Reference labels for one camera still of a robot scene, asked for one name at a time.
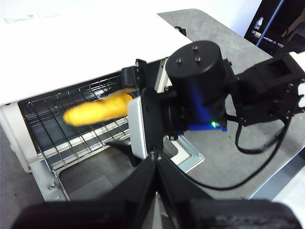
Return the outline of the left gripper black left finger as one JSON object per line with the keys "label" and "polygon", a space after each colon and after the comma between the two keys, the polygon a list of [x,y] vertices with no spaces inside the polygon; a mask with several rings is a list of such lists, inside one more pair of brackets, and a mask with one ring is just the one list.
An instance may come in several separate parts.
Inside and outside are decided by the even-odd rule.
{"label": "left gripper black left finger", "polygon": [[156,154],[152,154],[104,196],[29,206],[21,211],[12,228],[139,229],[155,196],[155,170]]}

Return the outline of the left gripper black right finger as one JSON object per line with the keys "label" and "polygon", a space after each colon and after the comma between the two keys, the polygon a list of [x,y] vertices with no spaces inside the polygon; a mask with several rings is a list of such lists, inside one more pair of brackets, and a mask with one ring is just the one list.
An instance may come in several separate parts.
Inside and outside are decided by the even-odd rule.
{"label": "left gripper black right finger", "polygon": [[268,200],[217,200],[190,181],[165,154],[156,160],[159,193],[179,229],[300,229],[292,210]]}

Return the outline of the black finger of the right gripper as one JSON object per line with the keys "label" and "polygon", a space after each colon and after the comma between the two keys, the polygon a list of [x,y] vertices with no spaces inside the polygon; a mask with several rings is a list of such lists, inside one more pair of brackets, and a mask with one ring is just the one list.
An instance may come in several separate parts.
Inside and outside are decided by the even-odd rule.
{"label": "black finger of the right gripper", "polygon": [[113,140],[107,142],[106,145],[113,147],[126,155],[133,167],[137,167],[142,162],[141,159],[133,154],[130,140]]}
{"label": "black finger of the right gripper", "polygon": [[120,89],[125,92],[133,92],[136,88],[136,68],[134,66],[122,68],[120,74]]}

